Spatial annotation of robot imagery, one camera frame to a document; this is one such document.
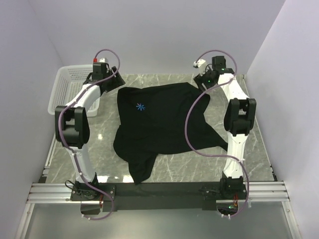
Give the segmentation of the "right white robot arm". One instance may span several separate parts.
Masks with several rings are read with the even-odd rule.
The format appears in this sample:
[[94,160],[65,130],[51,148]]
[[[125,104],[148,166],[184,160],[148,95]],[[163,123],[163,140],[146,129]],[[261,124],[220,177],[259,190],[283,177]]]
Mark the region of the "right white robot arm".
[[198,59],[193,66],[199,70],[194,78],[198,88],[205,91],[218,85],[228,101],[223,122],[228,137],[228,156],[216,193],[222,199],[245,197],[244,149],[255,122],[256,100],[243,91],[234,71],[226,67],[224,56],[213,57],[211,64]]

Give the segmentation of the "black t shirt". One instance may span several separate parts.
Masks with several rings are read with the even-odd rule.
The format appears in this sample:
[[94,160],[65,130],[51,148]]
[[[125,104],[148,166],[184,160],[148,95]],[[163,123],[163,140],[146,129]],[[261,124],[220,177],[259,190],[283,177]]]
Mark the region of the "black t shirt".
[[205,120],[210,95],[190,83],[118,90],[120,125],[116,154],[128,163],[135,184],[147,180],[159,154],[178,154],[228,143]]

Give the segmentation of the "white plastic basket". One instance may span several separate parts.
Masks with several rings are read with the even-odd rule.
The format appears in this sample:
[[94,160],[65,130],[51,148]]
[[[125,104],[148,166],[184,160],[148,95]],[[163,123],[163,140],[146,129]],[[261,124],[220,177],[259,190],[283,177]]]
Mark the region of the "white plastic basket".
[[71,65],[57,71],[47,109],[50,115],[54,115],[57,106],[66,105],[77,96],[92,68],[90,64]]

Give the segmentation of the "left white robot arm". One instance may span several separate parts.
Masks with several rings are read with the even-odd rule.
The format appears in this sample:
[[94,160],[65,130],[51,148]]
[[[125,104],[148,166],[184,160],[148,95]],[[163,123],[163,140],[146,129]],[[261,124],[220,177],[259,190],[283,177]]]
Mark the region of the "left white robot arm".
[[106,62],[95,61],[75,98],[55,108],[56,139],[69,153],[76,171],[74,191],[82,191],[88,200],[96,199],[100,188],[88,153],[90,128],[87,111],[104,93],[124,84],[118,66],[110,67]]

